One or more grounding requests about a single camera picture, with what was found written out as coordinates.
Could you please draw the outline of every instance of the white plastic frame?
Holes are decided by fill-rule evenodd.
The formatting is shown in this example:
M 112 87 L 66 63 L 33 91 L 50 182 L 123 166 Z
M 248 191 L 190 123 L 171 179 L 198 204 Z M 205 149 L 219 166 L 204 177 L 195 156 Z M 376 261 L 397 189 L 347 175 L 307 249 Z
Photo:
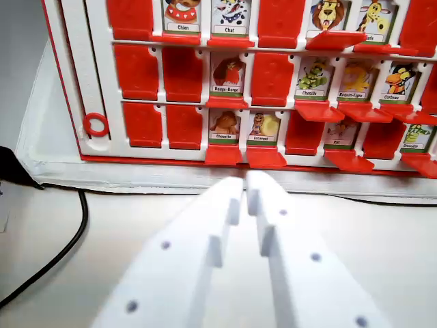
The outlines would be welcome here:
M 124 126 L 124 117 L 122 111 L 122 102 L 127 101 L 122 98 L 121 90 L 117 82 L 117 72 L 115 68 L 115 58 L 113 56 L 113 44 L 114 43 L 126 43 L 126 44 L 144 44 L 149 48 L 152 46 L 156 48 L 156 52 L 150 52 L 152 55 L 160 58 L 161 48 L 163 44 L 157 42 L 137 42 L 137 41 L 120 41 L 114 40 L 112 30 L 109 27 L 109 19 L 106 11 L 106 1 L 105 0 L 85 0 L 87 5 L 87 12 L 85 11 L 84 3 L 82 0 L 66 1 L 61 0 L 64 10 L 68 10 L 67 14 L 61 13 L 58 6 L 58 0 L 45 0 L 48 19 L 51 26 L 51 31 L 53 35 L 53 42 L 57 51 L 57 56 L 59 59 L 59 66 L 64 78 L 64 85 L 66 87 L 66 93 L 69 100 L 70 109 L 72 112 L 72 119 L 74 122 L 74 127 L 78 136 L 78 142 L 81 149 L 81 153 L 84 155 L 94 155 L 94 156 L 116 156 L 116 157 L 132 157 L 132 158 L 152 158 L 152 159 L 183 159 L 183 160 L 196 160 L 203 161 L 206 155 L 206 149 L 208 147 L 208 109 L 204 107 L 206 101 L 209 98 L 209 74 L 204 74 L 203 77 L 203 90 L 201 93 L 200 103 L 184 103 L 184 102 L 166 102 L 165 101 L 165 89 L 163 83 L 163 67 L 162 61 L 158 60 L 159 67 L 159 91 L 158 100 L 153 101 L 142 101 L 142 100 L 128 100 L 133 102 L 146 102 L 160 104 L 160 108 L 155 107 L 155 109 L 162 114 L 162 125 L 163 125 L 163 142 L 162 148 L 133 148 L 130 147 L 128 136 L 126 135 L 126 129 Z M 397 46 L 399 40 L 399 34 L 401 31 L 401 23 L 406 15 L 406 10 L 408 8 L 409 0 L 396 0 L 394 1 L 398 6 L 399 10 L 396 17 L 396 23 L 393 27 L 392 34 L 389 40 L 389 44 L 392 46 Z M 159 3 L 160 0 L 154 0 L 154 3 Z M 352 6 L 350 8 L 348 23 L 346 25 L 346 30 L 355 29 L 356 18 L 359 13 L 359 8 L 361 7 L 361 0 L 352 0 Z M 255 42 L 255 47 L 247 49 L 245 52 L 248 56 L 240 56 L 241 60 L 246 63 L 246 74 L 244 79 L 244 100 L 249 104 L 249 109 L 243 110 L 239 114 L 241 116 L 241 134 L 239 146 L 243 154 L 243 158 L 246 161 L 246 137 L 249 133 L 245 129 L 249 129 L 249 111 L 257 111 L 262 109 L 275 111 L 276 115 L 281 118 L 281 131 L 278 136 L 278 151 L 284 155 L 288 165 L 302 165 L 302 166 L 322 166 L 322 167 L 333 167 L 332 163 L 327 161 L 324 157 L 323 149 L 323 139 L 318 147 L 316 156 L 300 156 L 300 155 L 286 155 L 285 154 L 285 136 L 286 129 L 288 126 L 288 120 L 290 118 L 290 110 L 294 110 L 294 93 L 296 90 L 296 82 L 298 78 L 298 70 L 302 57 L 331 57 L 331 64 L 335 67 L 335 73 L 333 75 L 333 81 L 330 87 L 330 93 L 328 100 L 330 105 L 337 107 L 337 92 L 339 89 L 339 84 L 341 83 L 341 78 L 344 71 L 344 66 L 346 64 L 347 58 L 368 58 L 366 54 L 352 53 L 352 49 L 346 49 L 342 53 L 335 54 L 340 59 L 335 61 L 336 57 L 329 55 L 320 51 L 305 51 L 306 40 L 305 34 L 307 30 L 307 20 L 309 15 L 309 7 L 311 7 L 310 0 L 307 1 L 305 7 L 305 13 L 302 20 L 302 31 L 298 39 L 297 49 L 265 49 L 257 47 L 257 11 L 259 9 L 259 0 L 252 1 L 251 8 L 251 22 L 249 25 L 249 39 Z M 156 11 L 161 11 L 161 8 L 157 9 L 154 6 L 154 14 Z M 202 44 L 198 47 L 202 50 L 202 54 L 198 54 L 199 58 L 203 59 L 204 71 L 210 71 L 210 51 L 211 49 L 205 48 L 206 40 L 210 36 L 210 13 L 205 11 L 210 10 L 210 5 L 208 1 L 202 3 L 202 22 L 201 22 L 201 39 Z M 87 22 L 87 15 L 89 17 L 88 28 L 84 26 Z M 72 56 L 74 58 L 74 63 L 71 62 L 69 56 L 69 48 L 66 42 L 63 19 L 66 22 L 66 28 L 68 32 L 68 37 L 70 39 Z M 154 21 L 155 29 L 154 35 L 160 35 L 162 33 L 162 21 Z M 94 61 L 94 56 L 91 51 L 91 47 L 94 48 L 94 53 L 96 56 L 96 61 Z M 235 49 L 214 49 L 214 51 L 235 51 Z M 294 75 L 290 85 L 290 92 L 287 97 L 287 103 L 285 107 L 258 107 L 251 106 L 251 79 L 252 79 L 252 68 L 253 61 L 255 58 L 256 51 L 281 51 L 284 54 L 292 55 L 289 57 L 289 61 L 294 64 Z M 373 94 L 371 97 L 371 102 L 375 108 L 379 108 L 380 104 L 378 102 L 380 95 L 380 88 L 384 84 L 385 74 L 389 71 L 391 62 L 393 60 L 397 62 L 420 62 L 418 64 L 418 69 L 421 71 L 421 78 L 419 84 L 417 85 L 416 92 L 412 99 L 412 105 L 414 110 L 421 110 L 420 99 L 423 90 L 426 86 L 427 80 L 429 78 L 430 72 L 432 70 L 433 62 L 437 59 L 437 56 L 433 58 L 419 58 L 419 57 L 402 57 L 397 55 L 376 55 L 372 56 L 373 59 L 378 62 L 384 60 L 382 64 L 378 64 L 376 67 L 380 70 L 378 79 L 376 81 Z M 76 89 L 74 74 L 76 73 L 79 86 L 81 87 L 80 93 Z M 102 97 L 100 97 L 99 82 L 101 83 Z M 195 105 L 196 107 L 202 106 L 203 109 L 199 111 L 203 116 L 203 132 L 201 140 L 200 150 L 174 150 L 169 148 L 169 142 L 167 138 L 166 130 L 166 115 L 165 115 L 165 103 L 174 103 L 177 105 Z M 96 112 L 105 113 L 107 115 L 109 130 L 111 138 L 103 137 L 96 138 L 89 136 L 83 131 L 83 113 Z M 360 131 L 358 132 L 358 137 L 355 143 L 355 150 L 357 155 L 362 155 L 362 145 L 367 134 L 367 129 L 369 128 L 368 123 L 361 124 Z M 432 158 L 436 158 L 437 152 L 437 138 L 434 138 L 429 153 Z M 388 170 L 410 170 L 406 165 L 400 162 L 401 153 L 399 149 L 395 153 L 395 158 L 391 161 L 388 160 L 374 160 L 370 159 L 371 162 L 375 164 L 375 169 L 388 169 Z

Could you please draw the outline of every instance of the character card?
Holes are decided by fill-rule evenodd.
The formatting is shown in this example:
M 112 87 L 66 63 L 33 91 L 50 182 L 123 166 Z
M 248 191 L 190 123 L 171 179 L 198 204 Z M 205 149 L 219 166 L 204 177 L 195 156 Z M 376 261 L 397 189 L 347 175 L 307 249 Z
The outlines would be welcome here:
M 210 94 L 242 97 L 245 69 L 239 53 L 211 53 Z
M 247 36 L 251 0 L 211 0 L 213 36 Z
M 326 100 L 333 67 L 328 58 L 308 57 L 300 63 L 295 99 Z
M 238 144 L 240 117 L 229 109 L 210 109 L 210 144 Z
M 307 38 L 323 31 L 345 29 L 350 2 L 344 0 L 312 0 Z
M 409 104 L 420 72 L 411 63 L 393 62 L 382 89 L 380 103 Z
M 395 23 L 397 6 L 390 0 L 363 0 L 357 31 L 367 34 L 370 44 L 386 44 Z
M 401 152 L 427 152 L 436 134 L 434 125 L 409 124 Z
M 275 146 L 277 144 L 281 120 L 274 112 L 251 113 L 249 122 L 251 129 L 247 137 L 248 145 Z
M 328 123 L 324 148 L 353 149 L 359 125 L 351 118 L 345 118 L 338 123 Z
M 180 34 L 200 33 L 200 1 L 162 0 L 164 31 Z
M 341 80 L 338 101 L 369 101 L 378 70 L 368 59 L 349 59 Z

